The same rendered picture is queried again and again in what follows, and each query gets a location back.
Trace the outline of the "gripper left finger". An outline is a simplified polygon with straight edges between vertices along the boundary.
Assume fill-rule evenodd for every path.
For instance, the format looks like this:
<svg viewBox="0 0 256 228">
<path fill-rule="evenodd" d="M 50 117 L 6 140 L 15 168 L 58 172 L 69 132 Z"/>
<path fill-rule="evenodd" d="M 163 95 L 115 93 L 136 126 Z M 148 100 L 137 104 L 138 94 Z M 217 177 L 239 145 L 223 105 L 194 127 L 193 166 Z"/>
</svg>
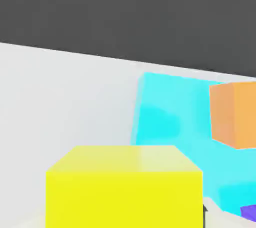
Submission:
<svg viewBox="0 0 256 228">
<path fill-rule="evenodd" d="M 43 228 L 45 210 L 0 209 L 0 228 Z"/>
</svg>

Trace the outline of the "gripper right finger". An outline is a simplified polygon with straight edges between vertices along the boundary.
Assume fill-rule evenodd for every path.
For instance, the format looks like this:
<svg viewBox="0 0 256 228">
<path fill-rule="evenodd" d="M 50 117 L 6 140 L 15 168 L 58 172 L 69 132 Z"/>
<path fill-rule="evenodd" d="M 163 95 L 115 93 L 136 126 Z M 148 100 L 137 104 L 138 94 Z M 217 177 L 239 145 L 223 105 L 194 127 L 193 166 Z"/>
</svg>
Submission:
<svg viewBox="0 0 256 228">
<path fill-rule="evenodd" d="M 203 228 L 256 228 L 256 222 L 223 211 L 211 198 L 204 197 Z"/>
</svg>

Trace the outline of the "small yellow cube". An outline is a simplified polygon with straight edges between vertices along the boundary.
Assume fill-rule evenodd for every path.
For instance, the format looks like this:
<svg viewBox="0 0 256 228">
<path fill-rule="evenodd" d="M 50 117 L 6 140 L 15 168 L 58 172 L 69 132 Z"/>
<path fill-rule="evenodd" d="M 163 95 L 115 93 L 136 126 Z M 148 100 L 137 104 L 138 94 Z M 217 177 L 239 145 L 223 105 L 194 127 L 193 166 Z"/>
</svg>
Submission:
<svg viewBox="0 0 256 228">
<path fill-rule="evenodd" d="M 203 228 L 203 173 L 173 145 L 80 145 L 46 172 L 45 228 Z"/>
</svg>

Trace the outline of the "small purple cube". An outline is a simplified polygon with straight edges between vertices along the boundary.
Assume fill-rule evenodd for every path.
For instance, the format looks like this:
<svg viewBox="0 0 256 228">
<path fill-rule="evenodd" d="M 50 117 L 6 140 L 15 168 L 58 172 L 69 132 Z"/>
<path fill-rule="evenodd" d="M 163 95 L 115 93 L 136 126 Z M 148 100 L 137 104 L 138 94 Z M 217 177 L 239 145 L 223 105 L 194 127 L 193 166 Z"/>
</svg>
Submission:
<svg viewBox="0 0 256 228">
<path fill-rule="evenodd" d="M 256 222 L 256 204 L 240 207 L 240 213 L 243 218 Z"/>
</svg>

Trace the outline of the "small orange cube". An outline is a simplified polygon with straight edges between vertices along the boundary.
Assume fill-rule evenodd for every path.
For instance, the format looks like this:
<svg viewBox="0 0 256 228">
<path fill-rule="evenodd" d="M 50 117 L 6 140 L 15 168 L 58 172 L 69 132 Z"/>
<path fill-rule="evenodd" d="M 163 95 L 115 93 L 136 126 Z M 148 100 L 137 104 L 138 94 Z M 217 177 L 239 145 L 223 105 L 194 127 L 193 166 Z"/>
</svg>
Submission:
<svg viewBox="0 0 256 228">
<path fill-rule="evenodd" d="M 256 149 L 256 81 L 209 87 L 211 137 L 234 149 Z"/>
</svg>

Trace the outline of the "large cyan box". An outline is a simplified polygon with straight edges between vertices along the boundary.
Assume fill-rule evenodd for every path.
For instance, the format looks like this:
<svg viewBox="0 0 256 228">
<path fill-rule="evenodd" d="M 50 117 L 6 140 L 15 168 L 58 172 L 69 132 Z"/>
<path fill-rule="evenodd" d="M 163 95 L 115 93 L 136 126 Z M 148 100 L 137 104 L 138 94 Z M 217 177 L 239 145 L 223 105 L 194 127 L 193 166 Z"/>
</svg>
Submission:
<svg viewBox="0 0 256 228">
<path fill-rule="evenodd" d="M 235 215 L 256 205 L 256 148 L 212 139 L 210 86 L 226 84 L 146 72 L 138 81 L 131 144 L 174 145 L 203 173 L 203 194 Z"/>
</svg>

